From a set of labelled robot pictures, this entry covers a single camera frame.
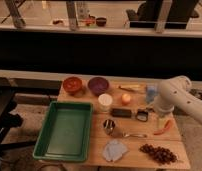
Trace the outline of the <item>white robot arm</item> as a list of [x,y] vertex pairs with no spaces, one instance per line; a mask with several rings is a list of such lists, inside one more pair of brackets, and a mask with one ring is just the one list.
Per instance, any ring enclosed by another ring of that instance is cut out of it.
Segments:
[[192,82],[186,76],[160,81],[153,102],[154,111],[164,117],[178,107],[202,125],[202,100],[189,93],[191,87]]

